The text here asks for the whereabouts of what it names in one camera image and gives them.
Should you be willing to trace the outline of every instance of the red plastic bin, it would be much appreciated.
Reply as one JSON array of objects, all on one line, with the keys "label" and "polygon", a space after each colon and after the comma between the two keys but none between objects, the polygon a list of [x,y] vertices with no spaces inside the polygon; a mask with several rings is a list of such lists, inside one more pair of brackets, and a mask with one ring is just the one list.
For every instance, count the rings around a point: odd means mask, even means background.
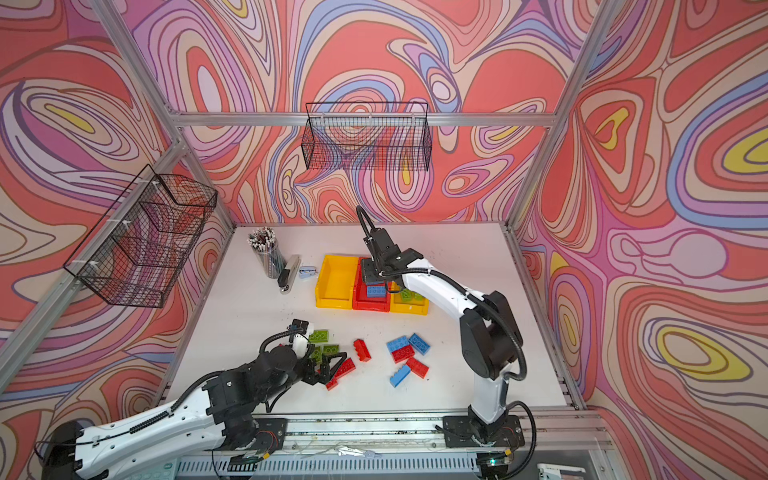
[{"label": "red plastic bin", "polygon": [[360,257],[357,260],[357,280],[355,281],[355,290],[352,295],[353,310],[372,310],[374,312],[389,312],[389,294],[385,296],[368,296],[368,288],[362,281],[361,262],[367,257]]}]

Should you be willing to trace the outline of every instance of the red lego brick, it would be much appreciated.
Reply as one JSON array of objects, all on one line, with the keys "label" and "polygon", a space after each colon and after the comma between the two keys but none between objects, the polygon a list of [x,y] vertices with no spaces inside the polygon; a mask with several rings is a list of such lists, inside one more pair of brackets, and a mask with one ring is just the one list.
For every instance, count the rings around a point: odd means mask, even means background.
[{"label": "red lego brick", "polygon": [[368,360],[371,360],[371,354],[363,340],[357,339],[353,345],[355,346],[355,350],[357,350],[357,358],[359,358],[361,362],[367,362]]},{"label": "red lego brick", "polygon": [[352,359],[346,359],[344,360],[344,363],[341,364],[339,369],[336,370],[336,374],[333,376],[333,379],[338,380],[347,373],[352,372],[354,369],[355,363],[352,361]]},{"label": "red lego brick", "polygon": [[406,345],[401,349],[397,349],[394,352],[392,352],[392,358],[395,360],[395,363],[400,363],[403,360],[411,358],[415,354],[416,352],[413,350],[413,347],[410,345]]},{"label": "red lego brick", "polygon": [[427,376],[427,372],[429,371],[429,367],[421,363],[415,358],[409,358],[406,362],[406,365],[410,367],[411,371],[414,372],[416,375],[425,378]]}]

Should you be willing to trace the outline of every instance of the metal grate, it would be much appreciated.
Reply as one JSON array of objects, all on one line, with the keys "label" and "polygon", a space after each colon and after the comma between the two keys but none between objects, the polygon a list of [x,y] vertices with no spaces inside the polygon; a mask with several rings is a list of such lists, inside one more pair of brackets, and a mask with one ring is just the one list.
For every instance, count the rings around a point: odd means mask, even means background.
[{"label": "metal grate", "polygon": [[155,174],[79,270],[67,263],[65,269],[111,305],[161,308],[216,201],[211,187],[182,175]]},{"label": "metal grate", "polygon": [[[217,456],[219,474],[242,476],[274,475],[343,475],[349,473],[407,474],[477,472],[477,456],[467,452],[392,453],[381,458],[339,455],[273,455],[255,465],[229,465],[228,457]],[[187,456],[181,459],[178,476],[208,476],[214,473],[210,456]]]},{"label": "metal grate", "polygon": [[306,168],[429,170],[428,109],[423,102],[308,103],[301,141]]}]

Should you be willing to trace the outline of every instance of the green lego brick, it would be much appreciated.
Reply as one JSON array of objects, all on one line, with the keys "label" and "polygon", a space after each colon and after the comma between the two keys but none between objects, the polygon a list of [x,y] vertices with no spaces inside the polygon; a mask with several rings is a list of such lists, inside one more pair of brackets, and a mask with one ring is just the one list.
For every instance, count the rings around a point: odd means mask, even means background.
[{"label": "green lego brick", "polygon": [[323,345],[323,355],[332,355],[339,352],[338,345]]},{"label": "green lego brick", "polygon": [[310,335],[311,343],[328,343],[328,330],[315,330]]},{"label": "green lego brick", "polygon": [[419,295],[416,292],[412,292],[411,290],[408,290],[407,288],[402,289],[402,292],[400,292],[400,298],[402,298],[403,302],[413,302],[413,301],[422,301],[424,300],[424,297]]},{"label": "green lego brick", "polygon": [[321,352],[320,349],[315,348],[312,351],[312,355],[310,355],[310,358],[315,361],[316,365],[319,365],[320,362],[323,361],[322,354],[323,352]]}]

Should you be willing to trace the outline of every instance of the wire basket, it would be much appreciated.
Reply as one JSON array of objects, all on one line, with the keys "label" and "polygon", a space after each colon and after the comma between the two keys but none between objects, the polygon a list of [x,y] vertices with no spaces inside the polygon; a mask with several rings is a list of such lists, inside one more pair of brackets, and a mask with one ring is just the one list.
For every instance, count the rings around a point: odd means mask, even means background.
[{"label": "wire basket", "polygon": [[207,185],[155,174],[79,270],[65,269],[111,305],[161,308],[216,202]]},{"label": "wire basket", "polygon": [[301,150],[307,170],[429,170],[424,102],[313,102]]}]

